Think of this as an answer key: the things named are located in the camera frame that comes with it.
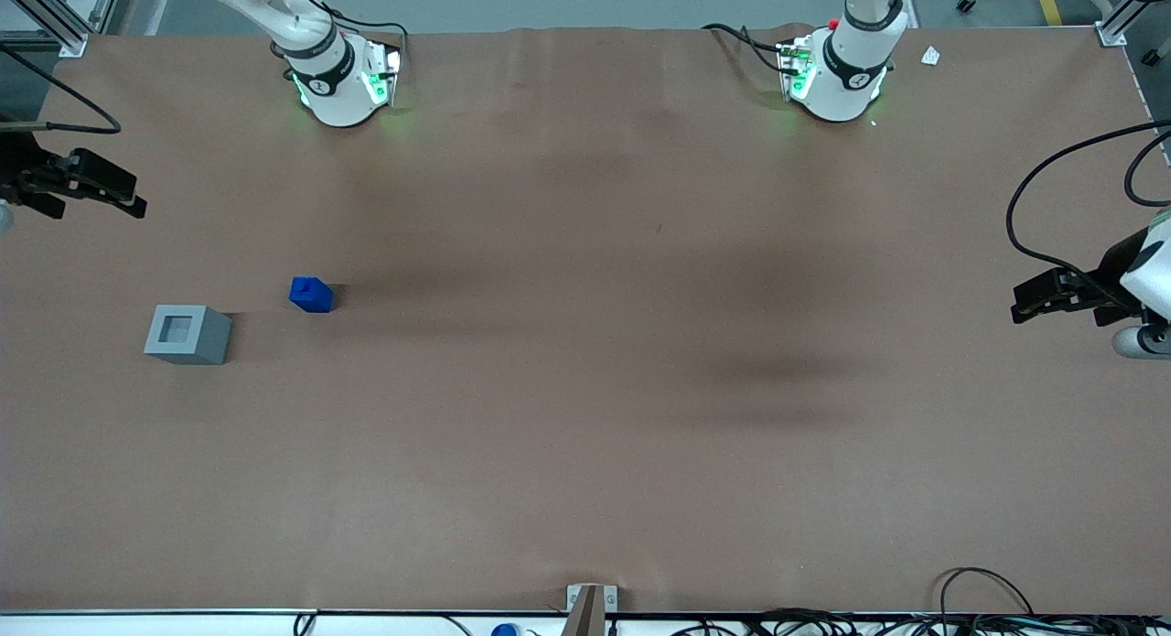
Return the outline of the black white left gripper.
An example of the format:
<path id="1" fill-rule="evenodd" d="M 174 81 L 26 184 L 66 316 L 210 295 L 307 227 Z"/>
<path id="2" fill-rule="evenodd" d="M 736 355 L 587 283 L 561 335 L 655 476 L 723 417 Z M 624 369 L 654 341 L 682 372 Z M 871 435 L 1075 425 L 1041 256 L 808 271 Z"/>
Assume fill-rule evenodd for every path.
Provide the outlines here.
<path id="1" fill-rule="evenodd" d="M 1170 228 L 1149 226 L 1116 242 L 1101 258 L 1095 280 L 1109 293 L 1087 283 L 1068 269 L 1053 268 L 1034 276 L 1033 285 L 1013 288 L 1011 319 L 1016 326 L 1046 312 L 1094 309 L 1097 327 L 1141 317 L 1145 323 L 1170 319 Z"/>

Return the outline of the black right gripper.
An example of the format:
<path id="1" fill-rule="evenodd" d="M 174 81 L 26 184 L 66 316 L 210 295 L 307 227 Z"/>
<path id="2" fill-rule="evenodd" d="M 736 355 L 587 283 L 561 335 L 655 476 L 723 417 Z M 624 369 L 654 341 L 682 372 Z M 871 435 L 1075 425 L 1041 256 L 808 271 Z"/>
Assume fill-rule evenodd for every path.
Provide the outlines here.
<path id="1" fill-rule="evenodd" d="M 90 149 L 76 148 L 68 157 L 56 157 L 40 177 L 44 191 L 23 190 L 23 175 L 44 165 L 44 149 L 27 131 L 1 132 L 1 198 L 9 205 L 36 211 L 53 220 L 64 216 L 66 201 L 54 197 L 93 199 L 135 219 L 146 216 L 148 201 L 138 197 L 137 177 Z"/>

